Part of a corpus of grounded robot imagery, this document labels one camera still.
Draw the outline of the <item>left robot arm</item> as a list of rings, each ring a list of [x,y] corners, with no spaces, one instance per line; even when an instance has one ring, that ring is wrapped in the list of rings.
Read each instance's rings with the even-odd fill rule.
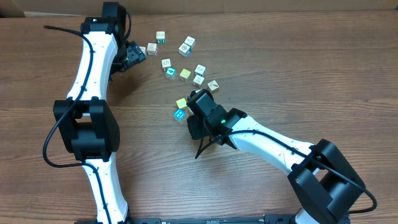
[[[86,17],[73,34],[83,40],[83,51],[74,84],[66,99],[53,106],[66,150],[82,167],[94,195],[97,215],[93,223],[130,223],[129,205],[123,197],[116,168],[120,130],[107,101],[109,81],[146,59],[128,41],[131,16],[118,2],[104,2],[99,17]]]

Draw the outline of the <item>blue symbol block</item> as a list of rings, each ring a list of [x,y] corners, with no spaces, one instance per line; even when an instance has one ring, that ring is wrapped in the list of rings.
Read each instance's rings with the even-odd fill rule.
[[[184,110],[177,109],[174,112],[174,119],[179,123],[183,122],[185,118],[186,118],[186,113],[184,112]]]

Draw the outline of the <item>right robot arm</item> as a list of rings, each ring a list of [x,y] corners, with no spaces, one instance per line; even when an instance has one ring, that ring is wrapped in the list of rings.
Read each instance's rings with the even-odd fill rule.
[[[208,90],[188,97],[187,119],[194,140],[209,137],[198,154],[212,144],[250,152],[281,170],[302,208],[291,223],[339,223],[366,187],[340,150],[330,141],[317,144],[283,136],[236,108],[226,111]]]

